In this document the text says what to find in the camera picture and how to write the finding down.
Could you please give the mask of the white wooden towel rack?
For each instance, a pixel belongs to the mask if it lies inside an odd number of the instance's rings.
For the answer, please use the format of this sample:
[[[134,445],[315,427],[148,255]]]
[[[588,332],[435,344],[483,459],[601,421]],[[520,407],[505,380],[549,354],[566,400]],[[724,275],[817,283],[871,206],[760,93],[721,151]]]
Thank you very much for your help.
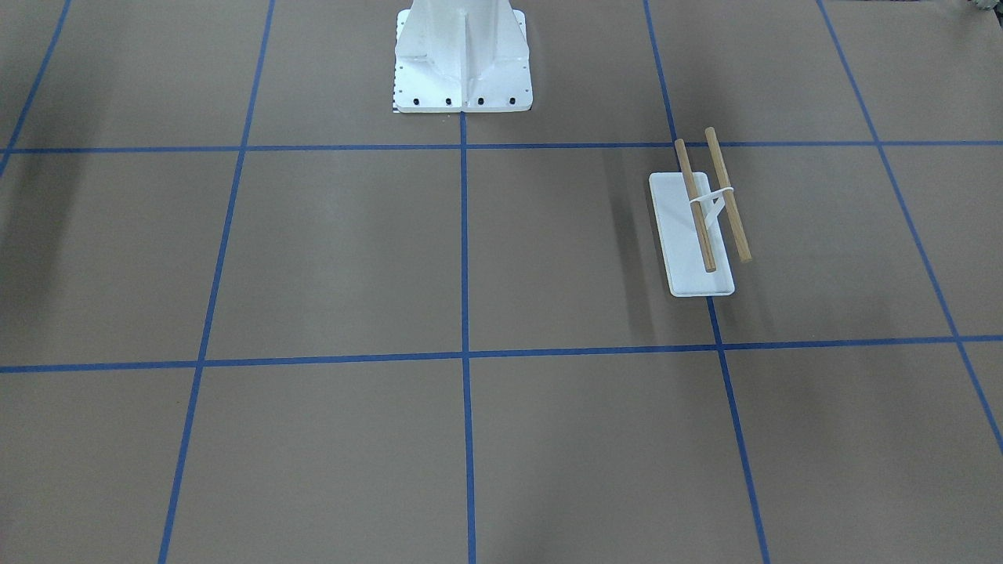
[[[679,171],[648,176],[657,242],[669,292],[677,298],[731,296],[737,289],[722,235],[725,219],[741,262],[752,260],[737,197],[712,126],[704,135],[718,183],[692,168],[686,143],[674,142]]]

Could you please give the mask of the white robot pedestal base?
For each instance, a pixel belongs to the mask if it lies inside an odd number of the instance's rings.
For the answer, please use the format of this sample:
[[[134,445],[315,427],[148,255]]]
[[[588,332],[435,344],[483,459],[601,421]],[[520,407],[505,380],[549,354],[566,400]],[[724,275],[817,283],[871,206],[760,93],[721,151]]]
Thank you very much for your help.
[[[524,112],[534,103],[527,19],[509,1],[415,1],[398,12],[392,107]]]

